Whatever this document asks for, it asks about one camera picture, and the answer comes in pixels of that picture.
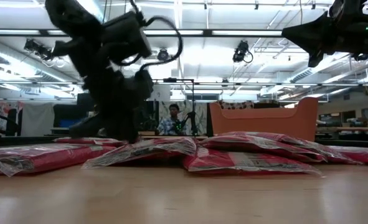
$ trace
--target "cable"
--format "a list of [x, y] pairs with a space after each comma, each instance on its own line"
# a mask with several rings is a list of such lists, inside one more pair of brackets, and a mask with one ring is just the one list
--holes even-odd
[[21, 62], [23, 62], [24, 60], [26, 60], [29, 56], [30, 56], [30, 54], [32, 54], [33, 53], [33, 51], [31, 51], [31, 52], [29, 52], [27, 55], [26, 55], [26, 57], [24, 57], [19, 63], [21, 63]]
[[300, 24], [303, 25], [303, 6], [301, 5], [301, 0], [300, 0]]
[[130, 4], [134, 8], [135, 13], [139, 13], [138, 6], [135, 4], [134, 0], [130, 0]]
[[141, 58], [141, 56], [140, 56], [140, 54], [138, 54], [138, 55], [136, 55], [134, 60], [132, 60], [130, 62], [119, 62], [117, 65], [119, 65], [119, 66], [129, 66], [129, 65], [132, 65], [135, 62], [137, 62], [140, 58]]
[[109, 4], [109, 16], [108, 16], [108, 20], [110, 20], [111, 4], [112, 4], [112, 1], [110, 1], [110, 4]]
[[176, 31], [177, 37], [178, 37], [178, 50], [177, 50], [177, 53], [174, 56], [172, 56], [170, 59], [167, 59], [167, 60], [162, 61], [162, 62], [151, 62], [151, 63], [146, 63], [146, 64], [142, 65], [141, 68], [139, 69], [140, 71], [144, 70], [146, 67], [151, 66], [151, 65], [163, 65], [163, 64], [172, 62], [174, 60], [177, 60], [179, 58], [179, 56], [181, 56], [181, 54], [182, 54], [182, 49], [183, 49], [183, 46], [182, 46], [182, 36], [179, 33], [179, 31], [177, 30], [177, 28], [174, 25], [174, 23], [172, 23], [169, 19], [167, 19], [166, 17], [163, 17], [163, 16], [154, 16], [154, 17], [150, 18], [150, 20], [145, 24], [145, 26], [149, 26], [154, 21], [157, 21], [157, 20], [163, 21], [170, 28], [172, 28], [174, 31]]
[[105, 23], [105, 18], [106, 18], [106, 8], [108, 7], [108, 0], [105, 1], [105, 8], [103, 10], [103, 19], [102, 19], [102, 24]]
[[252, 56], [252, 59], [249, 62], [247, 62], [245, 59], [243, 59], [243, 61], [245, 63], [249, 64], [249, 63], [252, 63], [253, 62], [254, 56], [253, 56], [253, 54], [249, 50], [247, 52]]

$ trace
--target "person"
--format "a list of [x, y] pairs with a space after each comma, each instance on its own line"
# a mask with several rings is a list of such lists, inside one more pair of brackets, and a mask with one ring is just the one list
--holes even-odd
[[177, 104], [171, 104], [169, 107], [170, 117], [163, 118], [158, 126], [157, 132], [160, 135], [186, 135], [186, 127], [177, 130], [175, 127], [178, 120], [179, 107]]

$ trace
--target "white wall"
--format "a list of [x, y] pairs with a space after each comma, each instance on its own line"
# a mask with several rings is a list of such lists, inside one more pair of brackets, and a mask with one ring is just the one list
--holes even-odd
[[318, 106], [318, 114], [356, 111], [357, 118], [362, 116], [362, 109], [368, 108], [368, 96], [362, 92], [350, 93], [350, 100], [343, 100], [343, 94], [331, 99], [330, 103]]

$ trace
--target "ceiling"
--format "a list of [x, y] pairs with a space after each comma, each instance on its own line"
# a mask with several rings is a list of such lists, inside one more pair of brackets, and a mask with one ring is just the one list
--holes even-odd
[[[89, 7], [92, 13], [99, 14], [105, 19], [112, 19], [129, 11], [131, 6], [128, 1], [97, 1], [98, 7]], [[311, 22], [317, 19], [333, 0], [316, 0], [316, 8], [311, 9], [311, 0], [259, 0], [258, 10], [255, 10], [255, 1], [236, 0], [152, 0], [136, 1], [146, 19], [152, 16], [166, 16], [174, 21], [179, 29], [271, 29], [282, 30], [285, 27], [295, 26], [301, 23]], [[147, 29], [167, 29], [164, 24], [155, 22]], [[50, 22], [44, 9], [43, 0], [0, 0], [0, 29], [56, 29]], [[22, 63], [29, 60], [36, 61], [38, 70], [47, 70], [47, 75], [79, 80], [80, 77], [68, 57], [53, 62], [41, 62], [39, 57], [28, 54], [23, 48], [27, 38], [23, 36], [0, 36], [0, 44], [9, 50], [0, 48], [0, 52], [8, 54], [21, 53], [26, 57]], [[36, 41], [52, 48], [56, 40], [68, 41], [68, 37], [34, 37]], [[175, 37], [149, 37], [152, 49], [157, 52], [166, 48], [170, 54], [177, 49]], [[233, 63], [232, 55], [238, 43], [247, 40], [253, 53], [253, 62]], [[288, 82], [290, 78], [302, 72], [307, 76], [298, 80], [298, 83], [323, 83], [327, 79], [348, 72], [353, 68], [364, 66], [368, 63], [355, 62], [347, 59], [345, 54], [327, 57], [329, 66], [318, 70], [307, 70], [308, 54], [295, 44], [284, 38], [242, 38], [242, 37], [185, 37], [184, 51], [181, 55], [182, 71], [177, 69], [178, 63], [172, 63], [160, 69], [152, 69], [153, 78], [182, 77], [193, 78], [199, 82], [221, 82], [228, 78], [230, 82], [249, 83], [276, 83]], [[133, 65], [124, 70], [130, 76], [138, 69]], [[364, 70], [357, 74], [357, 78], [364, 77]], [[349, 74], [335, 82], [347, 82], [353, 80], [354, 74]], [[311, 88], [292, 86], [291, 88], [275, 88], [268, 86], [242, 86], [243, 88], [229, 86], [235, 94], [244, 90], [262, 90], [268, 96], [278, 99], [292, 93], [302, 93], [298, 97], [307, 95]], [[207, 86], [196, 88], [208, 89]]]

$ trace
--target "red fabric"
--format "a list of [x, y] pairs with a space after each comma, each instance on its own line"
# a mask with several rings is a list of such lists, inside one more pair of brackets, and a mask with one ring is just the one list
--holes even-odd
[[70, 137], [58, 138], [54, 140], [56, 143], [64, 144], [97, 144], [102, 146], [115, 146], [120, 147], [127, 144], [126, 141], [119, 141], [111, 138], [78, 138], [73, 139]]
[[354, 161], [350, 157], [340, 153], [339, 151], [335, 151], [330, 149], [327, 146], [322, 144], [318, 144], [316, 142], [307, 141], [300, 138], [294, 138], [285, 134], [275, 134], [275, 133], [258, 133], [258, 132], [231, 132], [225, 133], [222, 135], [234, 135], [234, 136], [256, 136], [261, 138], [270, 139], [273, 141], [282, 142], [288, 144], [290, 146], [300, 147], [302, 149], [306, 149], [312, 152], [316, 152], [325, 156], [328, 162], [338, 162], [345, 164], [359, 164], [359, 162]]
[[194, 155], [196, 148], [196, 140], [192, 138], [151, 139], [121, 146], [98, 158], [90, 159], [84, 163], [83, 168], [91, 169], [110, 166], [138, 159], [149, 161], [167, 159], [185, 154]]
[[43, 144], [0, 149], [0, 174], [28, 174], [81, 164], [115, 149], [86, 144]]
[[200, 147], [195, 156], [186, 156], [184, 167], [198, 174], [287, 174], [320, 171], [302, 162], [269, 154], [222, 152]]
[[220, 149], [230, 152], [257, 152], [274, 154], [301, 162], [325, 161], [324, 156], [317, 152], [311, 152], [282, 142], [272, 141], [256, 136], [215, 136], [199, 143], [209, 149]]
[[329, 146], [330, 149], [340, 152], [355, 161], [368, 164], [368, 148], [365, 147], [347, 147], [347, 146]]

